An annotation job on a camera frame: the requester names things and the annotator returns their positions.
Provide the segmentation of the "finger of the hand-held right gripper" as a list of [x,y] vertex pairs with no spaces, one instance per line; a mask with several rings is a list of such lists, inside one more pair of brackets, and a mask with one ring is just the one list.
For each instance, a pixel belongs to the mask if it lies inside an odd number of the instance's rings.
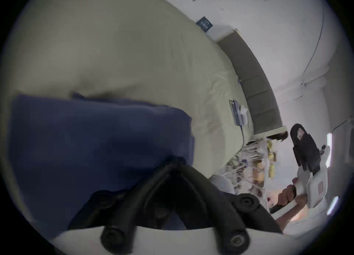
[[316,175],[320,171],[321,155],[312,136],[301,124],[295,124],[290,130],[290,137],[298,166]]

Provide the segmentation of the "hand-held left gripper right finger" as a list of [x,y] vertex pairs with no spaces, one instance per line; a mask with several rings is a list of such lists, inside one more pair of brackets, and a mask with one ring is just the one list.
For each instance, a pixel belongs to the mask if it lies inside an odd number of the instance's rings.
[[175,172],[196,193],[197,201],[206,207],[221,253],[245,252],[251,244],[247,228],[282,235],[279,225],[256,196],[222,192],[187,165],[177,166]]

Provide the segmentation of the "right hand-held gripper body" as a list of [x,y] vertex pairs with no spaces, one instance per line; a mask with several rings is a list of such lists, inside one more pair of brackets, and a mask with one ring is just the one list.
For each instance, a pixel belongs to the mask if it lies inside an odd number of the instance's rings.
[[324,198],[328,190],[328,172],[326,161],[331,156],[330,146],[323,145],[321,150],[315,148],[314,153],[300,152],[298,147],[293,148],[298,161],[297,178],[294,184],[294,200],[286,205],[275,205],[270,208],[271,214],[286,214],[297,206],[296,197],[307,196],[307,207],[315,208]]

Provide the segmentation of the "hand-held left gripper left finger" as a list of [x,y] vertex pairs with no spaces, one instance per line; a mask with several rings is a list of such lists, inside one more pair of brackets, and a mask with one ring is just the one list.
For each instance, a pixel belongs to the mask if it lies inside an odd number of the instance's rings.
[[176,168],[172,163],[159,167],[130,190],[94,192],[70,221],[68,231],[104,226],[100,242],[107,251],[131,252],[139,212]]

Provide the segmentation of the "person's right hand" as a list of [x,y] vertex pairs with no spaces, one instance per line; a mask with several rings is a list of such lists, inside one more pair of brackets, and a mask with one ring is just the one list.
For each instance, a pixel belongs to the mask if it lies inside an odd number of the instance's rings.
[[294,213],[298,213],[307,205],[307,195],[295,196],[294,188],[295,183],[298,181],[298,178],[292,179],[292,184],[288,185],[285,189],[282,190],[280,194],[278,194],[277,204],[280,206],[286,206],[291,201],[295,200],[296,205],[290,211]]

